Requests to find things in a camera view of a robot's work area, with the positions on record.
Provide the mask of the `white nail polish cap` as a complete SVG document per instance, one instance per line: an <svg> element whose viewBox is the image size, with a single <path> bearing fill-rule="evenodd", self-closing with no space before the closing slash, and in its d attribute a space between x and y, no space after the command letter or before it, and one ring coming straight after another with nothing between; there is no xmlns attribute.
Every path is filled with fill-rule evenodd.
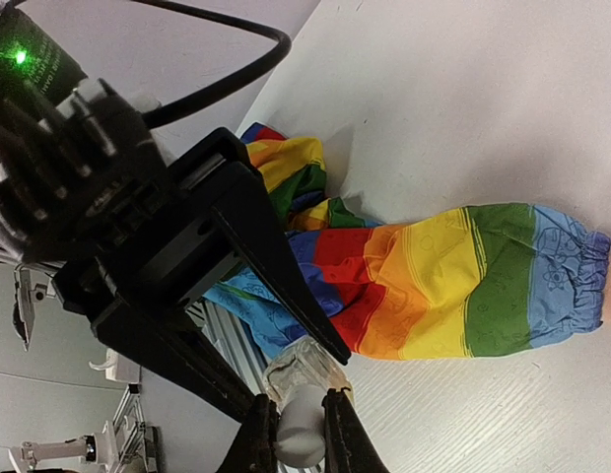
<svg viewBox="0 0 611 473"><path fill-rule="evenodd" d="M279 461L293 468L311 468L325 455L325 392L312 384L293 387L283 403L274 444Z"/></svg>

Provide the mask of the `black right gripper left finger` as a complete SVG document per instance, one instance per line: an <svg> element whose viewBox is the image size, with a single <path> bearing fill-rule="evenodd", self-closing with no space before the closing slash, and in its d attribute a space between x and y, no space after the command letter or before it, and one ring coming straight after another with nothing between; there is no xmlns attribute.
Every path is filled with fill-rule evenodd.
<svg viewBox="0 0 611 473"><path fill-rule="evenodd" d="M279 415L266 394L255 396L251 408L219 467L219 473L275 473L274 451Z"/></svg>

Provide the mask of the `clear nail polish bottle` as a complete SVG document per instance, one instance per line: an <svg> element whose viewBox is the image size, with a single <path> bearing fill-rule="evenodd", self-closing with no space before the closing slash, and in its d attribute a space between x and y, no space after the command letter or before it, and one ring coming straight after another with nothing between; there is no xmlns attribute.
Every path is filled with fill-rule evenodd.
<svg viewBox="0 0 611 473"><path fill-rule="evenodd" d="M352 390L353 386L340 365L310 336L288 345L272 359L262 375L266 394L283 407L293 388L313 385L326 393Z"/></svg>

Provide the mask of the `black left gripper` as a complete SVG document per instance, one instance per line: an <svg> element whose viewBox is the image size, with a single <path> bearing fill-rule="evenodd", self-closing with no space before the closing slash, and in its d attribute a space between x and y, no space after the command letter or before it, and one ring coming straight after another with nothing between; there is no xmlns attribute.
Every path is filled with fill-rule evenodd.
<svg viewBox="0 0 611 473"><path fill-rule="evenodd" d="M54 106L34 86L0 101L0 246L57 264L64 307L123 355L197 343L185 310L253 261L266 191L243 144L219 129L167 164L141 113L103 81Z"/></svg>

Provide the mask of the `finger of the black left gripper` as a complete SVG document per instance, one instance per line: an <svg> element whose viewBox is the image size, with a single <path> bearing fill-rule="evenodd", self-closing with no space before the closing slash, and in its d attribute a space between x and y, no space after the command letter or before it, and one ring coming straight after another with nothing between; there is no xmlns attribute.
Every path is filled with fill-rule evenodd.
<svg viewBox="0 0 611 473"><path fill-rule="evenodd" d="M226 164L212 175L211 218L251 270L305 331L341 365L351 352L302 275L259 175Z"/></svg>
<svg viewBox="0 0 611 473"><path fill-rule="evenodd" d="M182 310L112 304L96 317L96 338L239 423L254 403L251 389Z"/></svg>

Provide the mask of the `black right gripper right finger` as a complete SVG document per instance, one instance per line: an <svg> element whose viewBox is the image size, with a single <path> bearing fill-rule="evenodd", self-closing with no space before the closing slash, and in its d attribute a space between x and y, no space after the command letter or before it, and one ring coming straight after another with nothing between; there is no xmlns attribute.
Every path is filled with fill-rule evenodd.
<svg viewBox="0 0 611 473"><path fill-rule="evenodd" d="M330 473L383 473L384 464L343 388L325 395L324 471Z"/></svg>

